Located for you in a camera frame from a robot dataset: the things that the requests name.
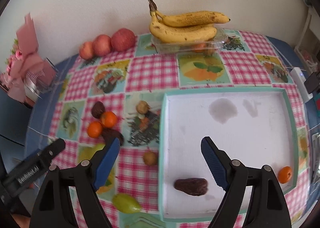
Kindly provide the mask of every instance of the red apple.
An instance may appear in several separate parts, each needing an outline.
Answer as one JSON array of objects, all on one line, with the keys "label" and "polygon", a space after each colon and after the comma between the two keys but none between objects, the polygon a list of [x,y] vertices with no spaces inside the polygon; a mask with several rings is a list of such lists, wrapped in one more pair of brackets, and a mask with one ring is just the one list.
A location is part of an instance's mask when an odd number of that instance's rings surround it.
[{"label": "red apple", "polygon": [[112,51],[111,38],[107,35],[99,35],[92,42],[92,47],[97,56],[105,56]]},{"label": "red apple", "polygon": [[79,56],[85,60],[90,60],[91,58],[93,58],[94,52],[91,41],[84,42],[79,47]]},{"label": "red apple", "polygon": [[111,44],[114,50],[122,52],[136,44],[136,36],[131,30],[122,28],[113,34]]}]

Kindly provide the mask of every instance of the white wall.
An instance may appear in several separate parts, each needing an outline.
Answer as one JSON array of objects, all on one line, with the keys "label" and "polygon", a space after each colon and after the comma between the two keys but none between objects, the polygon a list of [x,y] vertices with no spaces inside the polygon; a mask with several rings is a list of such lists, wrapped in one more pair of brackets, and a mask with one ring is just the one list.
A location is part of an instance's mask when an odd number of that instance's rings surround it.
[{"label": "white wall", "polygon": [[[154,0],[163,13],[214,10],[231,18],[226,28],[250,30],[294,45],[305,22],[302,0]],[[136,34],[148,31],[148,0],[11,0],[0,17],[0,70],[15,31],[31,12],[39,53],[53,62],[77,53],[96,35],[121,27]]]}]

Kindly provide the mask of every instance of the blue gripper pad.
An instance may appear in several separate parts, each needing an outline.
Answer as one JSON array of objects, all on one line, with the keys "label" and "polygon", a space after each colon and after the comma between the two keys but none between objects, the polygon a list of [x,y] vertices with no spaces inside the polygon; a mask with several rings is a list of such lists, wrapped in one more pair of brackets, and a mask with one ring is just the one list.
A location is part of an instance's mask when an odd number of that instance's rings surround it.
[{"label": "blue gripper pad", "polygon": [[201,152],[217,185],[228,191],[227,171],[205,138],[201,141]]},{"label": "blue gripper pad", "polygon": [[98,190],[104,186],[120,151],[120,141],[115,138],[107,153],[97,167],[93,188]]}]

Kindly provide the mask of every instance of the clear plastic container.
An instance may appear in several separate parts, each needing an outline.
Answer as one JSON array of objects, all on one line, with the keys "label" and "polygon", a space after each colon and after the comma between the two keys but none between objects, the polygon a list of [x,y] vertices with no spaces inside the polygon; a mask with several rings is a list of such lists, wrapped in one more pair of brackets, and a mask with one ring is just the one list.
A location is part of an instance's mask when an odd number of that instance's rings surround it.
[{"label": "clear plastic container", "polygon": [[193,43],[163,43],[160,39],[151,36],[151,43],[155,46],[159,54],[173,54],[178,52],[196,52],[206,55],[220,54],[223,44],[228,40],[228,36],[223,29],[217,28],[216,36],[208,41],[199,41]]}]

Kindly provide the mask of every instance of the stain on tray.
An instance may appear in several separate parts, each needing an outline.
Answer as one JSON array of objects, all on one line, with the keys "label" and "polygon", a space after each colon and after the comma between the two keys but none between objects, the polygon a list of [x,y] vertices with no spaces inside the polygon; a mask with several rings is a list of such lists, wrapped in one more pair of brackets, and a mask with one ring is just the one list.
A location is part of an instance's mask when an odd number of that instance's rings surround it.
[{"label": "stain on tray", "polygon": [[242,105],[245,107],[245,109],[247,110],[247,112],[250,114],[252,118],[256,118],[258,116],[257,105],[261,105],[261,102],[253,101],[253,103],[251,103],[247,99],[244,99],[242,102]]},{"label": "stain on tray", "polygon": [[214,120],[225,124],[230,118],[238,115],[238,110],[233,102],[226,98],[220,98],[209,105],[209,113]]}]

